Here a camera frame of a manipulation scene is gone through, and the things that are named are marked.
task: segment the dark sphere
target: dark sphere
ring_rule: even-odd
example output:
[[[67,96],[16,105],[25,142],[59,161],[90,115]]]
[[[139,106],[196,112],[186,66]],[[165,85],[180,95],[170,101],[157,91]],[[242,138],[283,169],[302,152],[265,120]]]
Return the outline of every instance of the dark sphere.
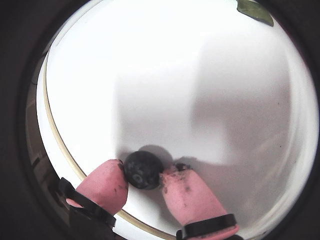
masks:
[[[137,189],[151,190],[159,186],[159,173],[164,171],[162,162],[148,151],[135,151],[124,162],[124,174]]]

